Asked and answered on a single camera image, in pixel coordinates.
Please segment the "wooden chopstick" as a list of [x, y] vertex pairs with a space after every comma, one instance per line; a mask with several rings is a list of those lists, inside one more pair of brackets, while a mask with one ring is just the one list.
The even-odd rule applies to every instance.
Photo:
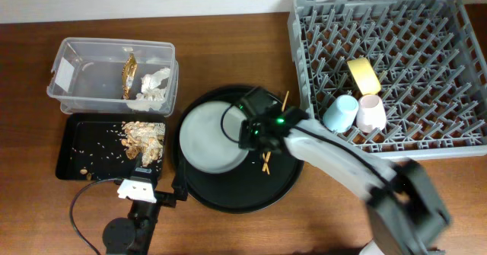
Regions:
[[286, 94], [285, 94], [285, 99], [283, 100], [282, 107], [281, 107], [281, 111], [282, 112], [285, 111], [286, 104], [287, 104], [287, 101], [288, 101], [288, 96], [289, 96], [289, 91], [287, 91]]
[[270, 159], [271, 152], [268, 151], [266, 153], [263, 153], [263, 168], [262, 172], [266, 173], [267, 175], [270, 175], [269, 171], [269, 159]]

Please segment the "food scraps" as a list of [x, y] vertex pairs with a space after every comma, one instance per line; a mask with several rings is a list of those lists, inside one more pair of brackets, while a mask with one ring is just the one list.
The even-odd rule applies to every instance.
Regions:
[[126, 156], [134, 160], [142, 155], [142, 166], [148, 167], [162, 159], [164, 153], [164, 123], [127, 122], [122, 126], [124, 136], [121, 144], [126, 148]]

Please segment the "grey round plate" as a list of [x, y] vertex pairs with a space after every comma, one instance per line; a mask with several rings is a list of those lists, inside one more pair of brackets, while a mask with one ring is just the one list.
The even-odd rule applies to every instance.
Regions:
[[248, 151], [238, 146], [244, 113], [228, 102], [209, 101], [192, 109], [180, 127], [180, 149], [196, 169], [221, 174], [237, 167]]

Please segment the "white tissue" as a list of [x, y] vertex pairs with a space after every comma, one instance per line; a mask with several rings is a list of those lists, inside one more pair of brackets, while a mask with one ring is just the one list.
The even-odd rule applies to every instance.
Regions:
[[169, 76], [170, 69], [163, 68], [142, 77], [141, 91], [134, 101], [127, 103], [128, 108], [137, 111], [159, 110], [167, 102], [167, 88], [162, 88], [161, 84]]

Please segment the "light blue plastic cup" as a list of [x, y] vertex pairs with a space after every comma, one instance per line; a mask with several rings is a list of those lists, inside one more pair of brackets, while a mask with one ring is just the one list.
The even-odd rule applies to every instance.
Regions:
[[343, 133], [348, 131], [358, 112], [358, 101], [350, 95], [341, 95], [323, 115], [323, 124], [330, 131]]

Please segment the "gold brown snack wrapper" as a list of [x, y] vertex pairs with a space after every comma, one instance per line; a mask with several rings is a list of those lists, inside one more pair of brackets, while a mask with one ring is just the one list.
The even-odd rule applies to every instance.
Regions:
[[129, 92], [135, 79], [135, 73], [138, 68], [138, 63], [136, 62], [133, 53], [129, 54], [125, 65], [123, 66], [122, 72], [122, 82], [123, 82], [123, 99], [129, 99]]

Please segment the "pink cup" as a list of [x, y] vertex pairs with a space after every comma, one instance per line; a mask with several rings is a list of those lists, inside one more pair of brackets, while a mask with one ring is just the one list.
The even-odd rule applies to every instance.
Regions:
[[387, 124], [387, 115], [381, 98], [374, 94], [364, 95], [358, 101], [357, 127], [366, 133], [382, 130]]

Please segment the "yellow bowl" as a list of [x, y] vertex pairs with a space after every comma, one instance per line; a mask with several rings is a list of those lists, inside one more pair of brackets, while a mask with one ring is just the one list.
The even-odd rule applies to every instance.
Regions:
[[358, 58], [347, 61], [347, 66], [352, 74], [359, 91], [363, 95], [375, 95], [381, 90], [381, 85], [378, 77], [370, 63], [366, 58]]

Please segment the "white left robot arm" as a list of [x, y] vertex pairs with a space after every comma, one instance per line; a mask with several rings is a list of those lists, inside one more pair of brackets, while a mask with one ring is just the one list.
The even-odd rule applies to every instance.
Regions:
[[74, 232], [93, 252], [100, 253], [76, 225], [74, 207], [86, 190], [102, 183], [114, 183], [119, 187], [119, 198], [130, 200], [132, 205], [125, 218], [115, 218], [105, 226], [102, 234], [105, 253], [147, 254], [161, 208], [174, 208], [178, 201], [187, 200], [187, 165], [177, 166], [171, 193], [156, 190], [160, 170], [156, 167], [143, 167], [142, 155], [137, 155], [126, 164], [104, 167], [102, 170], [107, 175], [81, 188], [71, 201], [68, 216]]

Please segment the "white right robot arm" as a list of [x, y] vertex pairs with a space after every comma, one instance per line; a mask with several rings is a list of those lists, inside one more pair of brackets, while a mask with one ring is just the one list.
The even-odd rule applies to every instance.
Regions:
[[450, 214], [431, 178], [417, 161], [405, 164], [368, 154], [333, 135], [304, 111], [246, 107], [239, 146], [286, 151], [355, 194], [365, 204], [373, 239], [363, 254], [428, 254], [450, 225]]

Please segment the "grey dishwasher rack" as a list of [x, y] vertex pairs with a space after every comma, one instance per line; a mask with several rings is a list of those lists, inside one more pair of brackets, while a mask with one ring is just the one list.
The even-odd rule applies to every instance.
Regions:
[[301, 108], [321, 120], [359, 95], [347, 63], [365, 57], [387, 124], [342, 138], [382, 158], [486, 153], [486, 62], [462, 0], [294, 0], [288, 18]]

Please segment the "round black serving tray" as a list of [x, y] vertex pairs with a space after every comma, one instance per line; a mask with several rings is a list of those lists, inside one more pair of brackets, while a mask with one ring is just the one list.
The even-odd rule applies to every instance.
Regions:
[[228, 85], [203, 94], [185, 109], [174, 132], [171, 157], [178, 177], [186, 180], [186, 189], [193, 198], [221, 212], [241, 214], [270, 206], [294, 186], [304, 166], [303, 161], [286, 153], [273, 153], [269, 159], [270, 174], [266, 175], [261, 171], [262, 158], [255, 151], [223, 174], [207, 174], [187, 161], [180, 147], [180, 128], [189, 112], [213, 100], [233, 103], [251, 89], [249, 85]]

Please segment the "black rectangular tray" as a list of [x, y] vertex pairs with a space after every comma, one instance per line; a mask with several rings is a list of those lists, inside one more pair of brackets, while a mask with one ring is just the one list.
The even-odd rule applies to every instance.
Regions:
[[165, 124], [157, 114], [75, 113], [65, 125], [55, 175], [60, 180], [129, 177], [138, 160], [126, 156], [123, 126], [129, 122]]

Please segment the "clear plastic bin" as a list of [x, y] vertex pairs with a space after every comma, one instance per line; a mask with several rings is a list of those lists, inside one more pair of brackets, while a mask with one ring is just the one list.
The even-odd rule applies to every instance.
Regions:
[[[129, 99], [123, 99], [122, 72], [129, 54], [138, 63]], [[74, 67], [68, 92], [55, 84], [61, 58]], [[142, 77], [169, 68], [170, 76], [161, 84], [167, 88], [167, 102], [159, 110], [137, 111], [127, 103], [135, 100], [141, 91]], [[158, 113], [170, 116], [177, 96], [179, 65], [176, 48], [172, 43], [146, 40], [69, 37], [62, 41], [56, 54], [53, 78], [46, 93], [61, 102], [64, 113]]]

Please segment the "white label on bin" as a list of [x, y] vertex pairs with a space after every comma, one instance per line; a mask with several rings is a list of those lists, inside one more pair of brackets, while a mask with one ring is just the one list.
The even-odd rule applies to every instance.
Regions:
[[55, 84], [65, 92], [68, 92], [69, 90], [74, 70], [75, 67], [67, 59], [62, 57], [56, 73]]

